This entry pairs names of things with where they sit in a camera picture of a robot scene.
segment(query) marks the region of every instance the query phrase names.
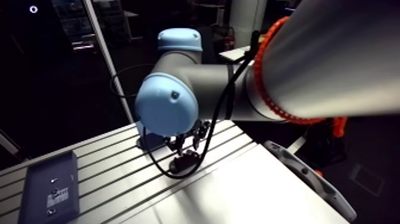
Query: metal pole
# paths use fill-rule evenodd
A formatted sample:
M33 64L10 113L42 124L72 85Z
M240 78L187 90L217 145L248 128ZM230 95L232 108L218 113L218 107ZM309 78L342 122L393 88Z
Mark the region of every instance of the metal pole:
M107 45L105 44L104 37L103 37L103 34L100 29L100 25L97 21L96 13L95 13L95 10L92 5L92 1L91 0L83 0L83 3L85 5L86 11L87 11L87 16L89 17L89 21L92 25L93 31L96 34L97 41L101 48L101 52L103 53L103 56L105 58L105 62L107 64L108 70L110 71L110 75L115 76L116 71L115 71L114 63L111 59L110 53L108 52ZM120 95L124 95L124 92L121 87L121 83L118 79L115 79L115 87L116 87L117 92ZM129 120L129 123L133 123L134 121L132 118L132 114L130 112L129 105L128 105L126 99L121 98L121 102L122 102L122 106L124 108L125 114Z

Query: screw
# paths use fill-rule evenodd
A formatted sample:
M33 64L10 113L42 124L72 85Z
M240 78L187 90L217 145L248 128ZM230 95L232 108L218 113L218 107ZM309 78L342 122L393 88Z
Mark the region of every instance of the screw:
M308 173L308 169L307 168L303 168L303 169L301 169L301 172L306 175Z
M177 92L172 92L171 97L172 99L178 99L179 94Z
M47 210L47 216L52 216L55 213L57 213L57 209L49 209L49 210Z

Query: dark background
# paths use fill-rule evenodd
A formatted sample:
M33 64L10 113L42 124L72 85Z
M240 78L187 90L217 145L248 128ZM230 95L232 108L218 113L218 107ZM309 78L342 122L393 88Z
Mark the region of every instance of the dark background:
M171 27L191 27L202 33L204 62L223 63L224 31L212 26L216 11L194 5L196 1L94 2L96 14L117 71L140 64L154 64L157 34ZM219 1L201 3L221 4ZM39 11L31 14L30 5ZM230 1L224 21L229 20ZM0 129L19 147L24 157L34 158L128 124L120 100L108 88L110 73L88 26L80 1L6 1L0 6ZM262 32L286 15L282 1L268 1ZM126 24L123 11L138 14ZM74 50L92 44L93 48ZM123 74L126 94L135 93L150 67ZM129 99L134 112L133 99ZM397 211L400 189L398 135L399 116L356 117L349 119L340 142L318 146L327 135L315 133L328 127L293 124L236 122L257 142L272 140L288 147L299 136L308 143L296 155L321 170L358 213L354 223L400 223ZM336 155L344 160L331 163ZM0 169L19 161L0 148ZM383 182L378 196L349 178L355 166L374 173Z

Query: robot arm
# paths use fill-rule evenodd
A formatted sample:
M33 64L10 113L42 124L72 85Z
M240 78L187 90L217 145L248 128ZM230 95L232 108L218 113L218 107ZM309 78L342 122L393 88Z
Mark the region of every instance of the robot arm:
M304 0L262 57L262 84L283 111L302 118L394 113L400 110L399 6L386 1ZM136 113L154 133L175 136L210 119L238 66L202 65L200 34L170 29L167 51L144 80ZM248 67L219 119L279 121L255 88Z

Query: sticker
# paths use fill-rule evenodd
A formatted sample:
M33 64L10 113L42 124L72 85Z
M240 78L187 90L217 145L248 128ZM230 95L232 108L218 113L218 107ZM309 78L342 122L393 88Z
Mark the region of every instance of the sticker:
M55 194L47 195L47 208L61 203L69 198L68 188L61 189Z

